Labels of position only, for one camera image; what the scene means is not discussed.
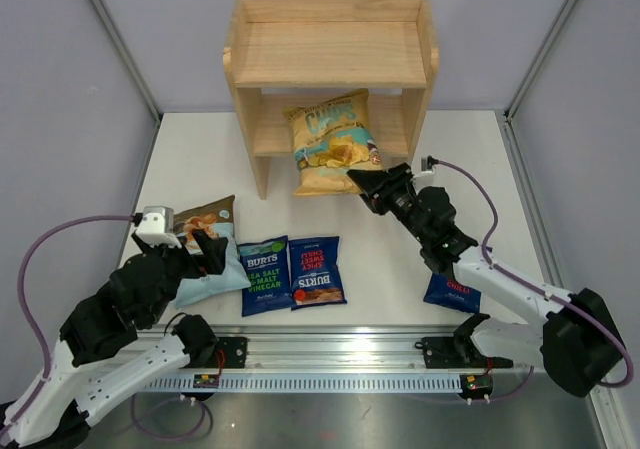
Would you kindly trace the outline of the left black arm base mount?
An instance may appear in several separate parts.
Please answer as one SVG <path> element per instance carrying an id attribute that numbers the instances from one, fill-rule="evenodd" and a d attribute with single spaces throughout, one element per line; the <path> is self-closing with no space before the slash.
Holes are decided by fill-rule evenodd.
<path id="1" fill-rule="evenodd" d="M 246 337 L 221 337 L 206 362 L 190 363 L 185 369 L 215 369 L 222 364 L 223 369 L 244 369 L 248 353 Z"/>

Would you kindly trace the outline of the blue Burts chilli bag centre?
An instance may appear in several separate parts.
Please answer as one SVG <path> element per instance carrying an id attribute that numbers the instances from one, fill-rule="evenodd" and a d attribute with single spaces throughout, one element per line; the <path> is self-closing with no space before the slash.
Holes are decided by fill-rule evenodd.
<path id="1" fill-rule="evenodd" d="M 289 241 L 293 310 L 346 304 L 338 267 L 338 236 Z"/>

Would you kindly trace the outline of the blue burts chilli bag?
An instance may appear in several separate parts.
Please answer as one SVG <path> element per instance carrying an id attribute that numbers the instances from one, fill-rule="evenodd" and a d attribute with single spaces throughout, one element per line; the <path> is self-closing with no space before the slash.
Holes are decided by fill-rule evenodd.
<path id="1" fill-rule="evenodd" d="M 481 292 L 461 284 L 455 275 L 454 267 L 455 264 L 446 274 L 431 275 L 423 302 L 462 313 L 478 314 L 481 309 Z"/>
<path id="2" fill-rule="evenodd" d="M 293 310 L 346 304 L 338 267 L 338 236 L 289 241 Z"/>

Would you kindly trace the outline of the light blue cassava chips bag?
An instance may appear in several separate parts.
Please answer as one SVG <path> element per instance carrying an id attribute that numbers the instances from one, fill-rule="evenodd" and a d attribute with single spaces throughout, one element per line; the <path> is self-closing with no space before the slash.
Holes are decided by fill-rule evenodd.
<path id="1" fill-rule="evenodd" d="M 234 201 L 230 195 L 174 216 L 173 231 L 196 263 L 195 277 L 180 283 L 177 309 L 249 287 L 235 241 Z"/>

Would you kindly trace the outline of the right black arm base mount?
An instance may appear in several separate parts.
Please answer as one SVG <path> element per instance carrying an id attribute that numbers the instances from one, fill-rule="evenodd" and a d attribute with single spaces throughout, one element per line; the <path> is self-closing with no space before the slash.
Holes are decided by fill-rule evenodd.
<path id="1" fill-rule="evenodd" d="M 481 355 L 474 347 L 458 351 L 453 336 L 423 337 L 414 343 L 427 369 L 511 369 L 514 363 L 501 357 Z"/>

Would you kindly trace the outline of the aluminium rail frame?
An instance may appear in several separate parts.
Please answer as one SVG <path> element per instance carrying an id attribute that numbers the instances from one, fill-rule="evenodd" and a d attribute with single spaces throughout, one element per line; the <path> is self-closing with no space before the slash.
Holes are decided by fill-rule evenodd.
<path id="1" fill-rule="evenodd" d="M 246 337 L 244 369 L 185 369 L 206 362 L 221 337 Z M 482 369 L 427 369 L 414 343 L 423 337 L 453 336 L 459 352 L 474 347 L 466 326 L 450 327 L 231 327 L 209 325 L 199 315 L 181 315 L 165 327 L 135 332 L 115 339 L 111 359 L 123 362 L 152 351 L 151 363 L 161 372 L 232 371 L 257 373 L 332 373 L 392 370 L 481 371 Z"/>

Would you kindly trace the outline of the tan kettle cooked chips bag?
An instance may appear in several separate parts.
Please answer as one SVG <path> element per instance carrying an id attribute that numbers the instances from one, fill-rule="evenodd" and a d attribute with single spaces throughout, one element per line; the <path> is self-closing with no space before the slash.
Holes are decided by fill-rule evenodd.
<path id="1" fill-rule="evenodd" d="M 293 138 L 299 197 L 357 194 L 348 177 L 355 170 L 380 170 L 382 161 L 370 132 L 369 91 L 355 90 L 308 107 L 283 110 Z"/>

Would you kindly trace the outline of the blue Burts chilli bag right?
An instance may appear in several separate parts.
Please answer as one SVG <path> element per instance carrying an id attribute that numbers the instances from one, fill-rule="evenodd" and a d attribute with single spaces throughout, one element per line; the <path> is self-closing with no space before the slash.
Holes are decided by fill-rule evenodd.
<path id="1" fill-rule="evenodd" d="M 478 314 L 481 309 L 481 292 L 461 284 L 455 275 L 454 267 L 455 264 L 446 274 L 431 275 L 423 302 L 462 313 Z"/>

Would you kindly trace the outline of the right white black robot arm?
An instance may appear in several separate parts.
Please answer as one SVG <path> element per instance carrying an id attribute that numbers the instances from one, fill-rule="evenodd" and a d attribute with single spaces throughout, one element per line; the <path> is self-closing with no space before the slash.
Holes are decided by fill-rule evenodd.
<path id="1" fill-rule="evenodd" d="M 539 367 L 580 398 L 596 386 L 621 388 L 633 381 L 634 363 L 598 293 L 537 282 L 503 264 L 489 251 L 487 239 L 476 241 L 457 227 L 446 190 L 417 189 L 406 163 L 388 170 L 350 169 L 347 175 L 373 213 L 392 214 L 418 241 L 432 273 L 476 289 L 522 318 L 520 324 L 487 314 L 467 319 L 454 333 L 460 362 L 502 358 Z"/>

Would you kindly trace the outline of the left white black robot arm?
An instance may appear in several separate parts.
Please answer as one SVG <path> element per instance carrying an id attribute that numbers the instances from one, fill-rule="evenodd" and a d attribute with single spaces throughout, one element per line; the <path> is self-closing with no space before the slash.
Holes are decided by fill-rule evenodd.
<path id="1" fill-rule="evenodd" d="M 227 241 L 198 230 L 200 251 L 184 239 L 151 245 L 79 302 L 63 323 L 41 373 L 16 401 L 2 405 L 1 437 L 10 448 L 75 448 L 123 400 L 162 374 L 203 367 L 215 357 L 217 338 L 200 315 L 186 315 L 154 346 L 108 375 L 101 370 L 142 330 L 155 325 L 186 279 L 218 275 Z"/>

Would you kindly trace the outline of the blue Burts sea salt bag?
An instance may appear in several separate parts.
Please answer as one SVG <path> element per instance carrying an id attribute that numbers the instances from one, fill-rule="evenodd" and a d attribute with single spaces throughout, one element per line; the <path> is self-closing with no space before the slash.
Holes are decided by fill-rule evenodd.
<path id="1" fill-rule="evenodd" d="M 238 246 L 250 286 L 242 291 L 242 316 L 293 306 L 287 236 Z"/>

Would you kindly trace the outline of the wooden two-tier shelf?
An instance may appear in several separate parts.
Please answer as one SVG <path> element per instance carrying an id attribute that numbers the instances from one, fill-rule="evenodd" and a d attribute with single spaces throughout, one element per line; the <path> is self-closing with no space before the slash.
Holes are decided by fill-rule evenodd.
<path id="1" fill-rule="evenodd" d="M 223 67 L 257 193 L 293 151 L 282 111 L 353 89 L 381 152 L 411 161 L 440 66 L 429 0 L 236 0 Z"/>

